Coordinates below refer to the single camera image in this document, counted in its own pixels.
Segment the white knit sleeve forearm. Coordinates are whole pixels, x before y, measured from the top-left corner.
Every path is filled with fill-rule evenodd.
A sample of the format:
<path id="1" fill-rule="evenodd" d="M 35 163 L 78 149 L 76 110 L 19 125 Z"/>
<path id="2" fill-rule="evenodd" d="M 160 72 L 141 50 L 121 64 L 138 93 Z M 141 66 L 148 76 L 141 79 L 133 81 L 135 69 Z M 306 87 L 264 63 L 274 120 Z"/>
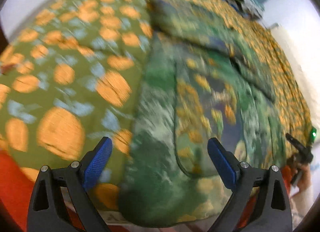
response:
<path id="1" fill-rule="evenodd" d="M 293 228 L 296 228 L 313 205 L 313 186 L 290 198 Z"/>

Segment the person's right hand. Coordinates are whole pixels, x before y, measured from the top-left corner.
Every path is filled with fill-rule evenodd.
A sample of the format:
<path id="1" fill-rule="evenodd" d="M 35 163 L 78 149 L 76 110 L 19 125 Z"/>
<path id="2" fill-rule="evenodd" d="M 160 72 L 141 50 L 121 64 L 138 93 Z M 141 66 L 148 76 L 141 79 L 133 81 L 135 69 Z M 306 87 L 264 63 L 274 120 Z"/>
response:
<path id="1" fill-rule="evenodd" d="M 310 188 L 312 182 L 310 164 L 308 162 L 301 163 L 296 159 L 296 156 L 292 156 L 287 161 L 287 167 L 289 168 L 288 192 L 291 191 L 292 186 L 297 187 L 299 192 L 303 192 Z"/>

